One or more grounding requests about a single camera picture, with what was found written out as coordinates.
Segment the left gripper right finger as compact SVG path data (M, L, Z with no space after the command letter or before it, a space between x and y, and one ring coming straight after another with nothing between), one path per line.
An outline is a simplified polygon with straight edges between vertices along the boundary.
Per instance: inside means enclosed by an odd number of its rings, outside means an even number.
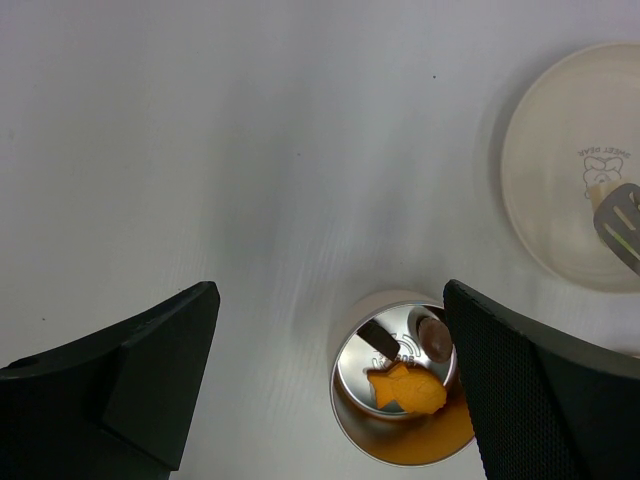
M458 280L443 298L487 478L638 478L638 359Z

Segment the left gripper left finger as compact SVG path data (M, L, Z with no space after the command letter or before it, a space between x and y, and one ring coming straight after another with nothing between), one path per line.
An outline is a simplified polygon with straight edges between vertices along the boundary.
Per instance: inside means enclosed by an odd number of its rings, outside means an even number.
M4 479L167 479L184 454L220 295L199 282L1 370Z

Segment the orange fish-shaped food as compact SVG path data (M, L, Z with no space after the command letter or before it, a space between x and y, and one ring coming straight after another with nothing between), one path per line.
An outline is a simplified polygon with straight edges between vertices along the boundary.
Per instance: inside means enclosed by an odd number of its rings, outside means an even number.
M395 402L406 413L431 415L447 401L443 383L422 367L400 362L387 370L368 370L367 379L374 389L378 409Z

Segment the steel lunch box bowl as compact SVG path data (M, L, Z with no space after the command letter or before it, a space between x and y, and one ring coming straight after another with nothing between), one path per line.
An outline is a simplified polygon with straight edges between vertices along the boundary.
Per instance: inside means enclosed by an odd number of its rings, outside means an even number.
M440 301L426 295L388 290L359 300L342 321L343 337L330 370L330 399L345 436L363 453L387 465L423 467L440 463L475 440L455 353L444 363L423 350L421 321L444 319ZM396 362L434 374L447 390L445 405L433 414L408 413L392 401L380 408L370 371L395 365L359 335L364 326L384 329L399 345Z

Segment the metal serving tongs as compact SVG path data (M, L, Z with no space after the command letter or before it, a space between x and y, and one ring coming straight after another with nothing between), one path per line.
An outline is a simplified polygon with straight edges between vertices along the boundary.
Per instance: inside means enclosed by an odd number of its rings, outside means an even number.
M593 217L599 238L639 275L639 186L624 183L601 201Z

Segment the dark brown chocolate piece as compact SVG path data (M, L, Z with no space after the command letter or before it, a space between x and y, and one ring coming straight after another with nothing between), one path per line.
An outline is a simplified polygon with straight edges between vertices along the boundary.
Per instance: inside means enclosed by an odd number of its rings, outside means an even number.
M376 320L370 320L357 330L357 335L389 361L394 361L400 351L398 341Z

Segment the white cube food piece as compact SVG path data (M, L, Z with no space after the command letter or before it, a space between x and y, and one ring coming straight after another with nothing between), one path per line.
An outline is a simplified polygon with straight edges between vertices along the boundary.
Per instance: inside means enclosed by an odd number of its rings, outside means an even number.
M596 183L587 188L587 194L591 202L593 213L596 213L600 204L604 199L609 196L615 189L623 185L625 181L620 180L607 180L600 183Z

